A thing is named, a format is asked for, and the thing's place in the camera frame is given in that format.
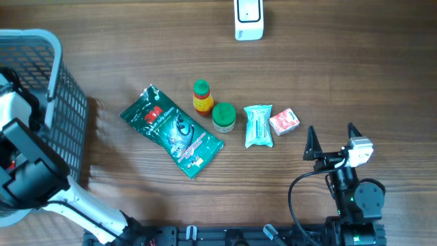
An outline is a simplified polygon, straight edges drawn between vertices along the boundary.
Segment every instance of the wet wipes pack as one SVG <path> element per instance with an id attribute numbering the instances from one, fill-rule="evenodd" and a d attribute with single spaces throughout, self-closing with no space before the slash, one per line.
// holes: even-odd
<path id="1" fill-rule="evenodd" d="M 255 105 L 245 107 L 247 113 L 246 148 L 255 145 L 273 147 L 268 119 L 272 105 Z"/>

